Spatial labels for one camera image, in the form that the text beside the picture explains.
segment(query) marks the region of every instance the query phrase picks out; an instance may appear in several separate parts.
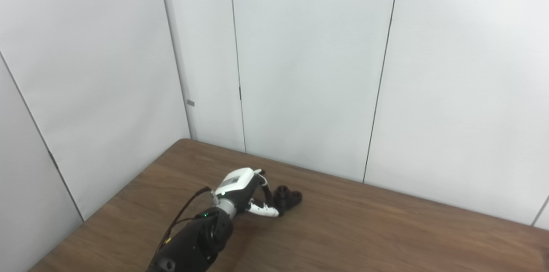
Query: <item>white wall panel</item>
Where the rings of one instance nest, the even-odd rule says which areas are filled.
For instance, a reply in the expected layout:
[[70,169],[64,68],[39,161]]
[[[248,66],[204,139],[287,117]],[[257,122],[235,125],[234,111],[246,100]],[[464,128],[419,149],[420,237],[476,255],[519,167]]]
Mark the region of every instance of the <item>white wall panel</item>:
[[25,272],[82,223],[0,58],[0,263]]
[[0,0],[0,48],[84,218],[188,137],[163,0]]
[[365,182],[531,224],[549,187],[549,0],[396,0]]
[[244,151],[231,0],[166,0],[195,139]]
[[362,181],[393,0],[235,0],[247,152]]

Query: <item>black robot arm segment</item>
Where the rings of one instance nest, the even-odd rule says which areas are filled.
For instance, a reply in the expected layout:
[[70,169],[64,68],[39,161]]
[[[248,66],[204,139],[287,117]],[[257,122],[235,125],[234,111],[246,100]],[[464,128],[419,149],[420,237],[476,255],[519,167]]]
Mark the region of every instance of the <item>black robot arm segment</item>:
[[155,254],[149,271],[206,271],[225,248],[232,233],[229,215],[220,208],[209,208],[164,243]]

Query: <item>black object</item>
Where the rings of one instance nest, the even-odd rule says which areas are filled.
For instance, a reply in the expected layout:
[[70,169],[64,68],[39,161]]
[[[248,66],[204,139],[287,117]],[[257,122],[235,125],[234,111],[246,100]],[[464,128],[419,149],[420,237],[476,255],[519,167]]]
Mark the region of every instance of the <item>black object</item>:
[[274,193],[274,207],[280,213],[280,217],[303,200],[301,192],[291,191],[286,185],[278,186]]
[[229,215],[220,208],[208,208],[163,243],[147,272],[206,271],[232,233]]

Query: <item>robotic arm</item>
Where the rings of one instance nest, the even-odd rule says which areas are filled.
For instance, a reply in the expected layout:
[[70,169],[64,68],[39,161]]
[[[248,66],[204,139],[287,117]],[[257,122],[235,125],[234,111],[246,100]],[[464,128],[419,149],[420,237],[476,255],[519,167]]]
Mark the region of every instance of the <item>robotic arm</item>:
[[[261,169],[251,168],[229,173],[219,187],[212,190],[212,207],[196,214],[174,237],[163,238],[147,272],[204,272],[225,248],[236,215],[250,212],[281,217],[302,201],[300,192],[292,192],[286,186],[279,186],[273,196],[264,174]],[[259,186],[265,202],[253,198]]]

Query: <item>wall seam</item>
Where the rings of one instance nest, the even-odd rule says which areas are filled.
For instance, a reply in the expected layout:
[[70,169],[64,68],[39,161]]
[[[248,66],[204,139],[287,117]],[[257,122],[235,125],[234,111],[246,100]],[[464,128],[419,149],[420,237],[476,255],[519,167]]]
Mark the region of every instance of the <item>wall seam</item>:
[[395,12],[395,2],[396,2],[396,0],[392,0],[391,17],[390,17],[390,20],[389,20],[389,28],[387,29],[387,39],[386,39],[386,43],[385,43],[385,52],[383,53],[383,62],[382,62],[382,65],[381,65],[381,73],[379,74],[378,92],[377,92],[377,96],[376,96],[376,105],[374,107],[374,116],[373,116],[373,119],[372,119],[372,129],[370,131],[370,140],[368,142],[368,151],[366,152],[366,163],[365,163],[365,166],[364,166],[364,176],[362,177],[362,182],[363,183],[365,182],[365,179],[366,179],[366,170],[368,169],[368,159],[370,157],[370,148],[372,147],[372,136],[373,136],[373,133],[374,133],[374,124],[376,123],[376,113],[377,113],[377,106],[378,106],[378,102],[379,102],[379,92],[381,91],[381,82],[382,82],[382,79],[383,79],[383,69],[385,68],[385,60],[386,60],[386,57],[387,57],[387,48],[389,46],[389,36],[391,35],[392,15]]
[[180,55],[179,48],[179,38],[177,37],[177,24],[175,22],[175,12],[173,11],[173,5],[170,3],[171,0],[163,0],[164,10],[166,11],[166,18],[168,21],[168,29],[170,30],[170,40],[172,43],[173,56],[175,58],[175,65],[177,69],[177,78],[179,79],[179,84],[181,87],[181,96],[183,97],[183,106],[185,109],[185,115],[187,116],[187,127],[189,127],[190,138],[197,140],[196,128],[194,127],[194,119],[190,114],[190,108],[187,106],[187,100],[189,100],[189,91],[187,90],[186,82],[187,77],[184,73],[183,62]]
[[23,96],[21,89],[19,88],[19,85],[17,84],[17,81],[15,80],[15,77],[12,74],[12,71],[10,70],[8,66],[8,62],[4,58],[4,55],[2,54],[2,51],[0,51],[0,59],[4,62],[4,65],[6,66],[6,69],[8,70],[9,76],[12,78],[13,84],[15,85],[15,88],[17,89],[17,92],[19,93],[19,96],[21,97],[21,100],[23,101],[23,104],[25,104],[25,108],[27,109],[27,112],[29,113],[29,116],[31,117],[31,120],[33,120],[33,124],[35,125],[36,131],[38,131],[38,134],[40,136],[40,139],[42,140],[44,147],[50,157],[51,162],[53,163],[55,170],[57,170],[57,173],[59,174],[59,177],[61,178],[61,181],[63,182],[63,185],[65,186],[67,193],[69,193],[70,199],[72,200],[72,203],[74,204],[74,207],[82,220],[84,222],[84,217],[82,216],[82,213],[80,212],[80,209],[78,208],[78,205],[76,204],[76,200],[74,200],[74,197],[72,196],[72,193],[69,189],[69,186],[67,185],[67,182],[65,181],[65,178],[63,177],[63,174],[61,174],[61,170],[59,170],[59,165],[57,165],[57,162],[55,161],[55,158],[53,157],[53,154],[51,153],[51,150],[48,147],[48,144],[46,143],[44,136],[42,132],[40,131],[40,128],[38,127],[38,124],[36,123],[36,120],[29,108],[29,104],[27,104],[27,101],[25,97]]
[[233,9],[233,27],[235,29],[235,50],[237,53],[237,72],[238,72],[238,89],[241,101],[241,117],[242,117],[242,137],[244,138],[244,153],[246,153],[246,131],[244,130],[244,108],[242,106],[242,89],[240,79],[240,61],[238,59],[238,41],[237,41],[237,22],[235,17],[235,0],[231,0],[231,6]]

